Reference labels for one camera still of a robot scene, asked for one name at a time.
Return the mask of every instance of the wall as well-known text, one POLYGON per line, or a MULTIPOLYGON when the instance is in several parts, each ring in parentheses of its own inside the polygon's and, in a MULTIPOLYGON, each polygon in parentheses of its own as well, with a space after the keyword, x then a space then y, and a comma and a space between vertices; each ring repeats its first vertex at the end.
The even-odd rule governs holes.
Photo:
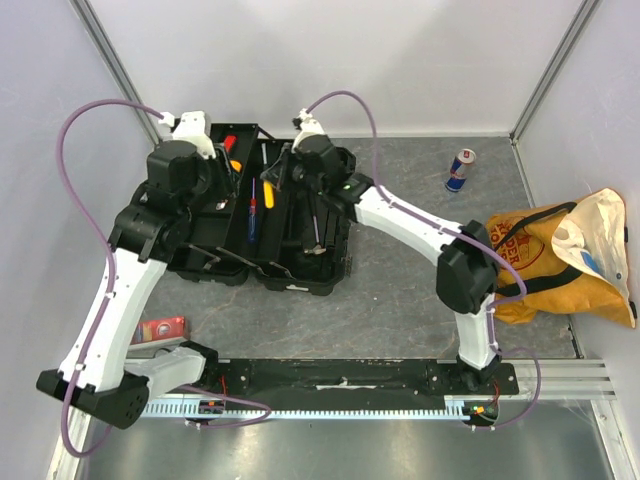
MULTIPOLYGON (((0 3, 0 465, 44 478, 60 402, 35 389, 60 364, 95 295, 104 260, 58 180, 57 130, 78 106, 119 93, 67 2, 0 3)), ((104 229, 143 178, 149 145, 134 115, 86 115, 66 144, 72 181, 104 229)))
MULTIPOLYGON (((291 135, 300 108, 348 88, 383 135, 419 135, 508 132, 580 0, 92 3, 155 108, 291 135)), ((369 135, 359 107, 339 102, 325 126, 369 135)))
MULTIPOLYGON (((625 200, 629 286, 640 305, 640 3, 602 2, 521 142, 536 204, 612 187, 625 200)), ((605 359, 640 448, 640 331, 598 318, 576 319, 578 340, 605 359)))

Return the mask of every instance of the open toolbox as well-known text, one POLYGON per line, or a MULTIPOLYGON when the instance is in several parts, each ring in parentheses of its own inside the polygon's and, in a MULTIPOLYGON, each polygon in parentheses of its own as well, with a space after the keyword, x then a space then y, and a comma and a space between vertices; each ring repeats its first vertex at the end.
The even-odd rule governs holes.
MULTIPOLYGON (((210 204, 193 219, 189 243, 176 251, 169 270, 191 281, 243 284, 250 272, 269 290, 301 290, 328 295, 349 273, 350 222, 330 212, 316 196, 306 192, 277 192, 275 205, 265 207, 260 173, 272 165, 291 140, 258 138, 257 124, 214 124, 211 139, 224 143, 229 158, 242 164, 238 195, 226 204, 210 204), (257 236, 249 240, 249 206, 256 179, 257 236), (316 224, 312 212, 316 213, 316 224)), ((349 171, 356 159, 339 148, 349 171)))

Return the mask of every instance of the red bull can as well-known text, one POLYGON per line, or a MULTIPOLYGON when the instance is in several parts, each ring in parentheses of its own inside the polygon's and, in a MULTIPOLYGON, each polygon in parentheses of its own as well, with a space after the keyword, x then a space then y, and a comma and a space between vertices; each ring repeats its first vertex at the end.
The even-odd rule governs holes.
POLYGON ((453 159, 453 165, 451 165, 449 180, 447 180, 444 186, 450 192, 459 192, 467 181, 467 174, 473 162, 476 161, 476 154, 473 150, 464 148, 460 150, 460 153, 453 159))

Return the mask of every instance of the can lid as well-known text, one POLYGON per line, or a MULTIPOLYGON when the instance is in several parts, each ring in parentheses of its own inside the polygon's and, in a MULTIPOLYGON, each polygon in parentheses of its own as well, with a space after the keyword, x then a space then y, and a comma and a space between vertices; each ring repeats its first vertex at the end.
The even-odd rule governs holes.
POLYGON ((476 161, 476 153, 469 148, 463 148, 460 150, 460 153, 458 153, 458 160, 470 165, 476 161))

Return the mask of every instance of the black strap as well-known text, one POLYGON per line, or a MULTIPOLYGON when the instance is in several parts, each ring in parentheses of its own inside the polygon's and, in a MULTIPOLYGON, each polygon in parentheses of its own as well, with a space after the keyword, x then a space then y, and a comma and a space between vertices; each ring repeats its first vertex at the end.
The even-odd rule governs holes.
MULTIPOLYGON (((534 213, 533 215, 529 215, 528 217, 523 218, 519 222, 517 222, 511 230, 507 232, 502 240, 496 245, 494 250, 498 250, 502 247, 511 237, 513 237, 516 232, 532 222, 536 222, 538 220, 542 220, 543 218, 550 217, 555 215, 556 213, 567 210, 571 212, 576 207, 575 202, 567 202, 562 203, 560 205, 556 205, 555 207, 549 208, 548 210, 543 210, 542 212, 534 213)), ((567 265, 562 272, 557 273, 555 275, 546 275, 540 277, 530 278, 529 280, 525 280, 524 284, 527 287, 527 294, 530 293, 538 293, 544 292, 545 290, 551 290, 552 288, 562 287, 568 283, 573 282, 576 278, 582 275, 582 272, 577 268, 572 267, 571 265, 567 265)), ((520 293, 520 287, 517 283, 512 283, 511 285, 505 285, 504 287, 498 287, 496 293, 504 296, 504 297, 515 297, 520 293)))

